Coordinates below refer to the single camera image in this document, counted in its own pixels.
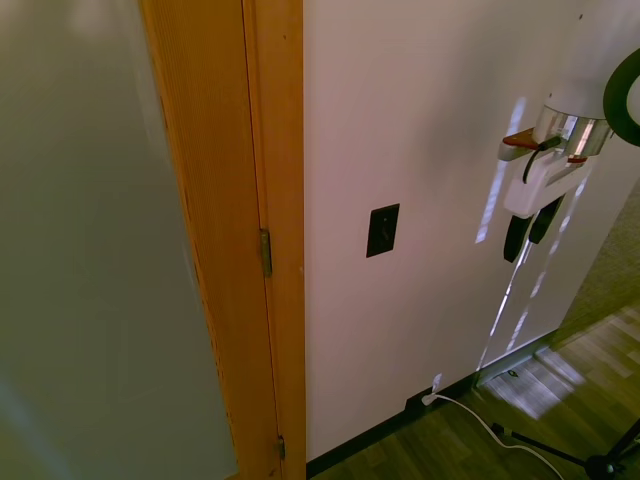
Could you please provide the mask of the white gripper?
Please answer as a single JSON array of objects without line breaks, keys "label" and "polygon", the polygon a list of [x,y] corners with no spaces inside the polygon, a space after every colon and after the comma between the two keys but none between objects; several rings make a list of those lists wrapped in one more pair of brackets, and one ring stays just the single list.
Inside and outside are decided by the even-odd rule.
[{"label": "white gripper", "polygon": [[559,148],[551,148],[536,156],[524,181],[524,171],[533,151],[502,143],[498,152],[500,160],[515,164],[511,180],[498,201],[499,206],[513,215],[503,248],[503,258],[513,263],[526,239],[526,219],[521,217],[530,217],[539,211],[528,237],[538,245],[550,228],[564,194],[579,186],[591,173],[592,158],[568,156]]}]

